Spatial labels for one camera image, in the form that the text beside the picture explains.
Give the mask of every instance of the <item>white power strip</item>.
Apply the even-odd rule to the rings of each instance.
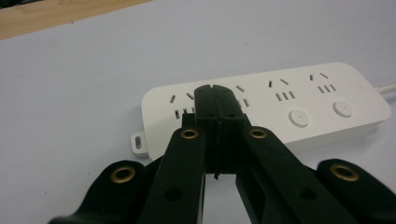
[[[206,84],[231,89],[252,125],[272,130],[292,152],[368,133],[390,117],[381,95],[345,63],[197,81],[144,96],[145,131],[131,139],[135,155],[160,158],[182,114],[194,112],[194,90]]]

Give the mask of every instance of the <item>wooden floor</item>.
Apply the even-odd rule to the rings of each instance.
[[[82,20],[149,0],[44,0],[0,9],[0,40]]]

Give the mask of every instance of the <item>round button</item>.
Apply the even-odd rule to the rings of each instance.
[[[293,110],[289,113],[289,119],[292,124],[299,128],[306,127],[309,123],[309,118],[305,112],[301,110]]]
[[[350,118],[353,115],[352,106],[350,106],[350,104],[344,101],[335,102],[332,105],[332,109],[337,115],[343,118]]]

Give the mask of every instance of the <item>white round button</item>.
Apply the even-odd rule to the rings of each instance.
[[[289,119],[292,124],[299,128],[306,127],[309,123],[309,118],[305,112],[301,110],[293,110],[289,113]]]
[[[337,115],[343,118],[350,118],[353,115],[352,106],[350,106],[350,104],[344,101],[335,102],[332,105],[332,109]]]

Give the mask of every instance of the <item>white cable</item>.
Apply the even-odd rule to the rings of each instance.
[[[390,91],[396,91],[396,84],[378,87],[376,88],[376,91],[378,91],[379,94],[384,94]]]

